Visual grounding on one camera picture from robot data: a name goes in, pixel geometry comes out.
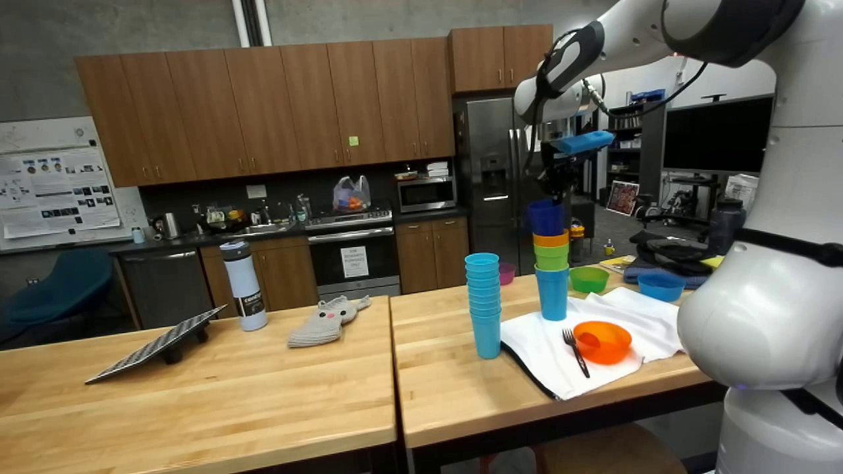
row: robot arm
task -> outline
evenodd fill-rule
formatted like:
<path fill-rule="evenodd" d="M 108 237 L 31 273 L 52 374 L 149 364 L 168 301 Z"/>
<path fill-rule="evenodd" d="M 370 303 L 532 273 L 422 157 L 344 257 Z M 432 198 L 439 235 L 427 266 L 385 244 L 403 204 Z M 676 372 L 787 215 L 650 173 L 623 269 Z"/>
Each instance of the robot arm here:
<path fill-rule="evenodd" d="M 601 19 L 560 35 L 536 74 L 515 86 L 513 107 L 536 120 L 573 82 L 652 62 L 669 52 L 742 66 L 775 43 L 802 0 L 619 0 Z"/>
<path fill-rule="evenodd" d="M 515 86 L 513 107 L 522 118 L 536 120 L 542 104 L 580 79 L 664 54 L 669 46 L 662 40 L 662 0 L 623 0 L 559 37 L 536 74 Z"/>

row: chair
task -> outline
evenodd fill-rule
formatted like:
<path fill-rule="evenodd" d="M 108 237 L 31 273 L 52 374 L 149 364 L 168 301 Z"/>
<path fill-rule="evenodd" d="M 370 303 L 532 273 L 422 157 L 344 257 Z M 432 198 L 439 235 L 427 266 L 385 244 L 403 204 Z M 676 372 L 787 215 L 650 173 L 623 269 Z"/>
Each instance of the chair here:
<path fill-rule="evenodd" d="M 24 286 L 0 309 L 0 347 L 73 340 L 111 290 L 112 264 L 102 249 L 66 249 L 46 280 Z"/>

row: oven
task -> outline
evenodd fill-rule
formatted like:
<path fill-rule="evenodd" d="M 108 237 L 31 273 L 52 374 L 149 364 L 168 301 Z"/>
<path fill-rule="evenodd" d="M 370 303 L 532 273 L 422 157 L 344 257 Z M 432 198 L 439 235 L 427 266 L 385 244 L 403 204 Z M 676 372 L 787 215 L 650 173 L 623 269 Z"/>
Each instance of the oven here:
<path fill-rule="evenodd" d="M 318 301 L 336 294 L 399 294 L 397 243 L 386 223 L 344 220 L 340 230 L 307 226 Z"/>

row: wooden countertop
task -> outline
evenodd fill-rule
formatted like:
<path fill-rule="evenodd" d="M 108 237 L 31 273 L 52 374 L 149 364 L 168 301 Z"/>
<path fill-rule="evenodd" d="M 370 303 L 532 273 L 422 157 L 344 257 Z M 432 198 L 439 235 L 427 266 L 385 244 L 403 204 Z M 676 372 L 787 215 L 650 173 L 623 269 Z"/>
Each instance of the wooden countertop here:
<path fill-rule="evenodd" d="M 500 294 L 503 318 L 536 311 L 534 277 L 513 280 Z M 513 359 L 478 360 L 473 355 L 464 286 L 403 294 L 389 305 L 409 447 L 708 381 L 688 355 L 675 355 L 581 397 L 551 401 Z"/>
<path fill-rule="evenodd" d="M 393 441 L 386 297 L 340 341 L 286 349 L 311 311 L 210 322 L 181 364 L 100 385 L 85 380 L 162 330 L 0 352 L 0 470 L 244 470 Z"/>

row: stainless steel refrigerator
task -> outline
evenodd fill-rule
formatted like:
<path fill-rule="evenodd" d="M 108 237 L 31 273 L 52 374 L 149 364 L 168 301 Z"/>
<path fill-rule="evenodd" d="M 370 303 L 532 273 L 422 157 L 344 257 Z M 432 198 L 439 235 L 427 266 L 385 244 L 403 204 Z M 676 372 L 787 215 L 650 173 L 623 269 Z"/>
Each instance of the stainless steel refrigerator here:
<path fill-rule="evenodd" d="M 511 97 L 468 97 L 455 102 L 455 144 L 460 185 L 468 203 L 472 252 L 498 252 L 515 273 L 532 273 L 532 231 L 526 203 L 548 198 L 536 185 L 542 170 L 539 136 L 530 136 Z M 568 198 L 571 218 L 593 235 L 593 203 Z M 589 261 L 589 248 L 571 248 L 571 264 Z"/>

